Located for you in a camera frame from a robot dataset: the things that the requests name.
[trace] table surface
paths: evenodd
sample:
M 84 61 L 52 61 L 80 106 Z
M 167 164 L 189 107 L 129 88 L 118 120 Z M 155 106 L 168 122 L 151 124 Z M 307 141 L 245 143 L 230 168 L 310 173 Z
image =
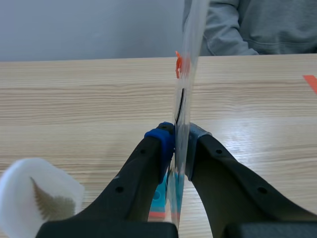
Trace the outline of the table surface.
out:
M 317 213 L 317 55 L 200 58 L 191 121 Z M 86 188 L 84 207 L 146 131 L 172 121 L 175 58 L 0 63 L 0 171 L 42 157 Z M 185 182 L 180 237 L 210 237 Z

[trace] gray hoodie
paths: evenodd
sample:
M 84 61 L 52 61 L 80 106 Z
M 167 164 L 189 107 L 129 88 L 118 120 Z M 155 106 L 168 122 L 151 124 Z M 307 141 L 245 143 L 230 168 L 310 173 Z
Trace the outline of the gray hoodie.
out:
M 202 56 L 303 53 L 317 53 L 317 0 L 210 0 Z

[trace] red stripe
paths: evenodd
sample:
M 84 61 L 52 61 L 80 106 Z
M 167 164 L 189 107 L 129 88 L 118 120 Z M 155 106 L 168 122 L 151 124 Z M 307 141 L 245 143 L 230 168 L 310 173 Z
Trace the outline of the red stripe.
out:
M 304 79 L 307 81 L 307 83 L 310 85 L 313 91 L 317 94 L 317 78 L 315 78 L 315 76 L 313 75 L 304 75 Z
M 149 217 L 165 218 L 165 212 L 150 212 Z

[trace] orange tape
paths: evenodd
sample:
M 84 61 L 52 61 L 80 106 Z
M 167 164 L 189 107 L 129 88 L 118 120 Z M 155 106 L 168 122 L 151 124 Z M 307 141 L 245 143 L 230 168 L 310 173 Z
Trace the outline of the orange tape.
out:
M 317 78 L 315 78 L 313 75 L 304 75 L 304 79 L 317 94 Z

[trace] black wire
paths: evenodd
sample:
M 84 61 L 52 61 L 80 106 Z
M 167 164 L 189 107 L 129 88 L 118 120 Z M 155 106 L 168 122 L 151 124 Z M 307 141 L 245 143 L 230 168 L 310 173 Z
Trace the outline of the black wire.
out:
M 182 110 L 183 107 L 183 100 L 184 100 L 184 92 L 185 92 L 185 88 L 182 89 L 182 95 L 180 97 L 180 102 L 179 102 L 179 106 L 178 106 L 178 112 L 177 112 L 177 116 L 175 119 L 175 125 L 177 125 L 179 117 L 180 117 L 180 112 Z

